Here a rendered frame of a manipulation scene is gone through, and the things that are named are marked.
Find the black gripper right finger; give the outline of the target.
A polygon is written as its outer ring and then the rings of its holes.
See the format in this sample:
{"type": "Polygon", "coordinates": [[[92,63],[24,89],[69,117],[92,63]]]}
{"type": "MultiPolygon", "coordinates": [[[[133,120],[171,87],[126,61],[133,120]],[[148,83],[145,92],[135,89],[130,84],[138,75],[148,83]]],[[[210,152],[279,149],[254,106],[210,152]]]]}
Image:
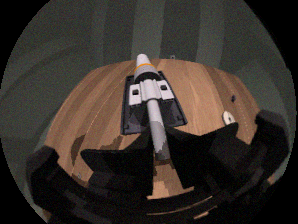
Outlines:
{"type": "MultiPolygon", "coordinates": [[[[162,124],[164,125],[164,124],[162,124]]],[[[164,125],[166,139],[168,139],[169,155],[173,161],[182,189],[193,186],[194,176],[204,164],[206,153],[218,147],[223,141],[231,140],[237,136],[239,124],[237,121],[218,128],[216,131],[205,133],[202,136],[193,135],[185,131],[164,125]]]]}

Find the grey metal shaft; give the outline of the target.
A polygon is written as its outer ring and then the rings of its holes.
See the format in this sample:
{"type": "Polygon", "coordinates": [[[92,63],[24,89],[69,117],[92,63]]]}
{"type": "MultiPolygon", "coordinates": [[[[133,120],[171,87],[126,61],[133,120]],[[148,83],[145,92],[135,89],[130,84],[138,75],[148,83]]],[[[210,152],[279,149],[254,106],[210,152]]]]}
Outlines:
{"type": "Polygon", "coordinates": [[[152,129],[154,157],[156,157],[157,161],[169,160],[168,139],[166,139],[164,125],[162,125],[164,120],[162,120],[158,100],[152,99],[146,104],[148,104],[150,129],[152,129]]]}

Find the beige flat washer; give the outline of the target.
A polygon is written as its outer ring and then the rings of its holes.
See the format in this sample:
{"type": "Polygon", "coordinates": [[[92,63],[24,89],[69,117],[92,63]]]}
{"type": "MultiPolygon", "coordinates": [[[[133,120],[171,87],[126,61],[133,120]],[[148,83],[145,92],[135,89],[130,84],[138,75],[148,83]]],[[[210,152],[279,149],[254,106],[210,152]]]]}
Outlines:
{"type": "Polygon", "coordinates": [[[223,112],[222,120],[223,120],[223,124],[227,125],[227,124],[233,123],[235,119],[233,119],[233,116],[231,116],[229,112],[223,112]]]}

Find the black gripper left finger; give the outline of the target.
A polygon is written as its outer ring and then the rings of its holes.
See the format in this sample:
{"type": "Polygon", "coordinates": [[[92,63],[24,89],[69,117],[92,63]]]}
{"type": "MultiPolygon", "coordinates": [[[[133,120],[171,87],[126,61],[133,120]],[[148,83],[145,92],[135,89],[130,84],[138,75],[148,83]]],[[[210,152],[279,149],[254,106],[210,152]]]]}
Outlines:
{"type": "Polygon", "coordinates": [[[153,147],[152,129],[148,127],[125,149],[82,149],[80,155],[93,172],[136,176],[134,179],[146,190],[146,196],[152,196],[153,147]]]}

